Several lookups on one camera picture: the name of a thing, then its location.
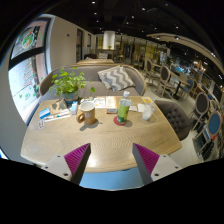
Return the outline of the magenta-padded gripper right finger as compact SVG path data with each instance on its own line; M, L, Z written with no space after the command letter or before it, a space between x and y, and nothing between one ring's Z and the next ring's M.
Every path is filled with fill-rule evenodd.
M133 144L132 153L144 185L181 170L167 154L158 155L136 143Z

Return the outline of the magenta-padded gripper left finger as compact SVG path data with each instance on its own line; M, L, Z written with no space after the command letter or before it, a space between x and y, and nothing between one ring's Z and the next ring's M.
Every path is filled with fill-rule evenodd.
M66 155L56 155L42 169L79 185L91 154L91 144L87 143Z

